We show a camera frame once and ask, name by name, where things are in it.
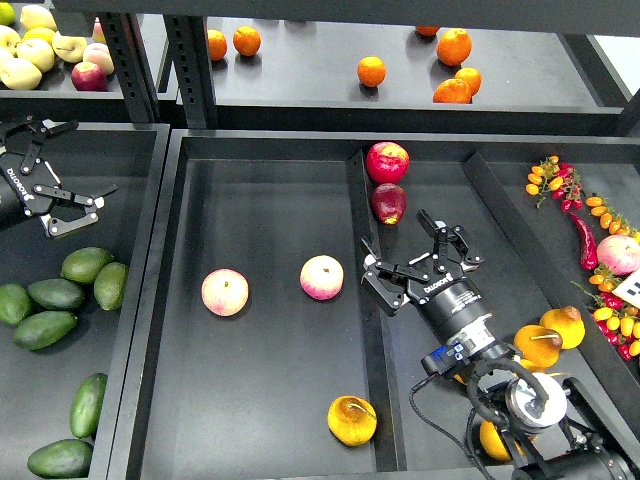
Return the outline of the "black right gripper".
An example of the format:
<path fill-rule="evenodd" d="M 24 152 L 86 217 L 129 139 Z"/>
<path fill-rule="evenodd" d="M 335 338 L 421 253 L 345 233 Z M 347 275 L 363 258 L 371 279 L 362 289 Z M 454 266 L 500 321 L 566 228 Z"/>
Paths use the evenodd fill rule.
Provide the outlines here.
<path fill-rule="evenodd" d="M 491 308 L 467 278 L 483 258 L 469 250 L 462 226 L 436 224 L 424 209 L 416 219 L 434 240 L 433 250 L 406 265 L 392 264 L 362 237 L 363 285 L 388 316 L 412 305 L 441 343 L 491 343 Z"/>

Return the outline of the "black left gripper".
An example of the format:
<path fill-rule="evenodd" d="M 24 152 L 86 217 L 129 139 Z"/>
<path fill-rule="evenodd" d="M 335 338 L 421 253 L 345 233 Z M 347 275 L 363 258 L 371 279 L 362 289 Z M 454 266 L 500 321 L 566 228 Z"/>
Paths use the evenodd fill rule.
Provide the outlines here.
<path fill-rule="evenodd" d="M 118 190 L 117 184 L 96 195 L 82 195 L 62 187 L 60 177 L 42 155 L 46 140 L 74 131 L 79 122 L 17 118 L 1 124 L 1 226 L 38 220 L 49 238 L 61 238 L 98 222 L 100 199 Z M 9 138 L 30 134 L 24 152 L 8 148 Z"/>

